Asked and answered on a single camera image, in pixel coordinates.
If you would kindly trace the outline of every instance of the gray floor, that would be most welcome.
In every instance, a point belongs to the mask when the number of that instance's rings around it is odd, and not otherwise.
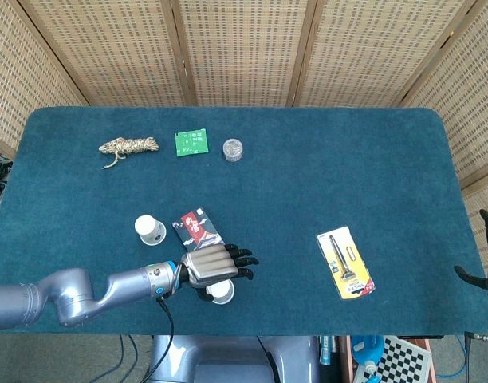
[[[149,336],[136,335],[134,338],[139,359],[127,380],[129,382],[139,381],[144,375],[152,346]],[[450,374],[460,370],[463,355],[455,337],[432,341],[431,347],[436,373]],[[119,359],[118,335],[0,334],[0,382],[88,382],[113,367]],[[100,381],[118,381],[133,361],[134,349],[124,337],[122,366]],[[473,341],[470,371],[471,382],[488,383],[488,342]],[[464,375],[439,381],[464,382]]]

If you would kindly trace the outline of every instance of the table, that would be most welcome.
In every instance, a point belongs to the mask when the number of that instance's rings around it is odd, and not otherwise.
[[[175,132],[205,128],[210,152],[175,156]],[[119,136],[153,136],[158,152],[103,170]],[[223,142],[240,139],[237,163]],[[203,207],[227,243],[261,264],[217,306],[190,288],[168,299],[177,334],[457,334],[488,329],[488,296],[462,282],[482,266],[442,121],[429,109],[39,109],[28,119],[0,210],[0,283],[85,267],[96,296],[109,274],[167,259],[183,245],[171,222]],[[157,247],[134,221],[167,224]],[[349,226],[376,284],[340,300],[316,235]],[[152,300],[71,329],[48,305],[18,331],[167,334]]]

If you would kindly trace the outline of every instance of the rope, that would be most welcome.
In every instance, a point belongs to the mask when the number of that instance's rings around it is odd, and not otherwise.
[[[114,154],[115,159],[109,165],[104,166],[104,169],[108,169],[114,166],[118,160],[124,160],[125,156],[131,153],[140,153],[147,150],[156,152],[159,150],[159,145],[155,142],[153,137],[137,138],[135,140],[125,140],[123,137],[118,137],[116,140],[106,142],[99,147],[99,151],[104,154]]]

